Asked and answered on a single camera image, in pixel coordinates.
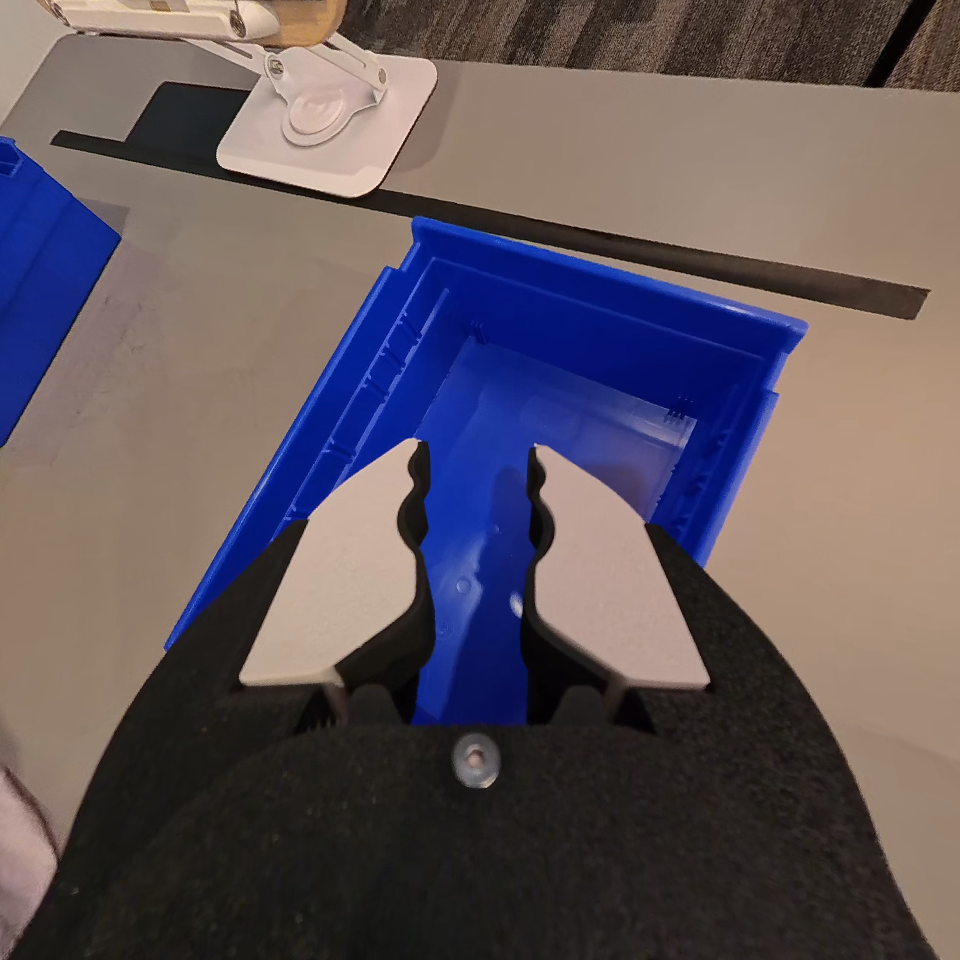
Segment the person's leg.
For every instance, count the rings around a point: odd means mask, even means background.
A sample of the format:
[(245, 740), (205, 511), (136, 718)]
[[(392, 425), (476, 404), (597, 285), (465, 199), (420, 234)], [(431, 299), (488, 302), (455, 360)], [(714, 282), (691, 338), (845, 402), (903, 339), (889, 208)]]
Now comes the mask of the person's leg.
[(33, 795), (1, 767), (1, 957), (37, 913), (58, 867), (56, 840)]

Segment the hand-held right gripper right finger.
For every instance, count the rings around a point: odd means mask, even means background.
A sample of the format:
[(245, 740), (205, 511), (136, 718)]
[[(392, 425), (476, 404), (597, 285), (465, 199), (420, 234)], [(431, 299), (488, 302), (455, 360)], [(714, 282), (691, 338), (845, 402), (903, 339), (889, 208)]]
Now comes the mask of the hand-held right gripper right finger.
[(555, 449), (529, 450), (534, 549), (522, 594), (520, 649), (528, 714), (555, 714), (574, 688), (618, 714), (636, 690), (711, 686), (642, 515)]

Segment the blue plastic bin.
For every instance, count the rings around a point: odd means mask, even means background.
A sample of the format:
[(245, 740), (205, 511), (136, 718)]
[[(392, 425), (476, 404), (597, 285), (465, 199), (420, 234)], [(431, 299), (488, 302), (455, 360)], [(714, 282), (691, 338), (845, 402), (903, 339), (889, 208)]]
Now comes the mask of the blue plastic bin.
[(120, 234), (1, 138), (1, 444), (38, 389)]
[(544, 444), (709, 558), (799, 318), (415, 218), (176, 622), (400, 441), (429, 445), (436, 646), (414, 722), (521, 724), (528, 451)]

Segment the black flat mat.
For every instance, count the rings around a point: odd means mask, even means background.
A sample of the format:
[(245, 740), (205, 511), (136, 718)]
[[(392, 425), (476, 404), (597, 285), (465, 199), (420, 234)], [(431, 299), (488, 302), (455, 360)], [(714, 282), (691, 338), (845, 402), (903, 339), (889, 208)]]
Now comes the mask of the black flat mat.
[(410, 220), (432, 219), (570, 254), (613, 259), (904, 321), (916, 320), (930, 295), (929, 289), (889, 280), (667, 244), (381, 187), (359, 198), (342, 198), (235, 173), (218, 163), (214, 137), (227, 132), (252, 96), (240, 89), (167, 80), (153, 92), (123, 140), (61, 129), (51, 145)]

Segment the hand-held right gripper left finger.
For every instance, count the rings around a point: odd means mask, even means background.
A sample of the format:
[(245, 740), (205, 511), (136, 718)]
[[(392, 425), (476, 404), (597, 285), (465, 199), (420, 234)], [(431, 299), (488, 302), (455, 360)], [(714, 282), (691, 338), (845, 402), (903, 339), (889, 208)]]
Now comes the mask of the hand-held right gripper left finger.
[(404, 439), (305, 522), (239, 672), (246, 689), (381, 686), (415, 701), (436, 644), (428, 442)]

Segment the white mount plate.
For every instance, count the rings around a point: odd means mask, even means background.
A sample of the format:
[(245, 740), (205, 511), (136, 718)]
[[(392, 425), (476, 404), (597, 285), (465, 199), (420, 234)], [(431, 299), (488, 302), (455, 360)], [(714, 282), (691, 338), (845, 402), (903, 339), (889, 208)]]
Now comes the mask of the white mount plate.
[(257, 76), (219, 166), (346, 199), (382, 184), (438, 83), (430, 59), (375, 54), (337, 32), (310, 47), (203, 47)]

